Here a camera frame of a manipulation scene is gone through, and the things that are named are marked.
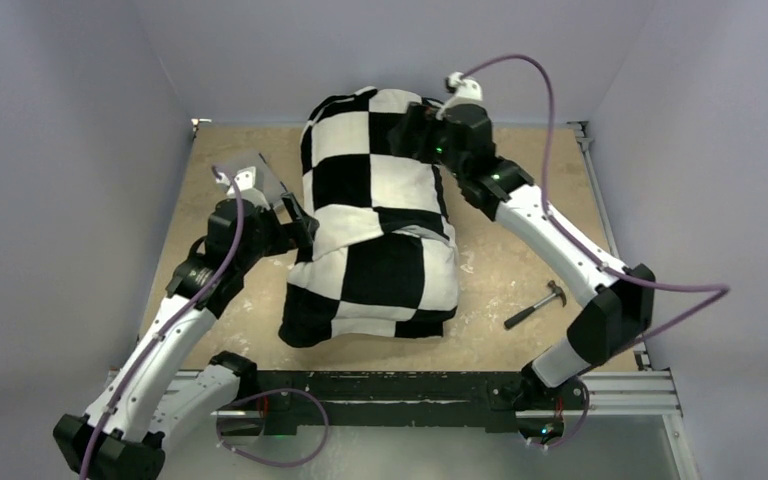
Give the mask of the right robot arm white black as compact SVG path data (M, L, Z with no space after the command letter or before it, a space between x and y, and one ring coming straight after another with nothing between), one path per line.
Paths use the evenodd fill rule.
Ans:
M581 306L565 335L522 368L520 399L548 405L568 380L630 348L651 326L653 272L599 250L544 202L533 177L497 155L484 108L412 102L388 140L393 153L448 170L465 201L526 243Z

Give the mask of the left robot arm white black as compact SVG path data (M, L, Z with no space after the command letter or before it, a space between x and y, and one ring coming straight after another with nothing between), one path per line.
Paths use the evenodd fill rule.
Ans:
M166 287L155 320L113 381L81 415L65 414L53 430L69 468L82 479L155 479L173 445L201 417L230 405L244 409L264 397L253 361L215 355L172 398L166 392L193 347L244 287L265 257L309 247L317 229L289 192L289 222L269 202L220 201L207 232L190 247Z

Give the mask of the black white checkered pillowcase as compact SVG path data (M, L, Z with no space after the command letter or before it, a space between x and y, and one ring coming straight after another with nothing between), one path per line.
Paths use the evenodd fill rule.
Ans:
M281 340L440 337L457 313L456 232L438 166L395 155L388 133L431 99L373 86L333 95L300 138L303 208L318 224L288 277Z

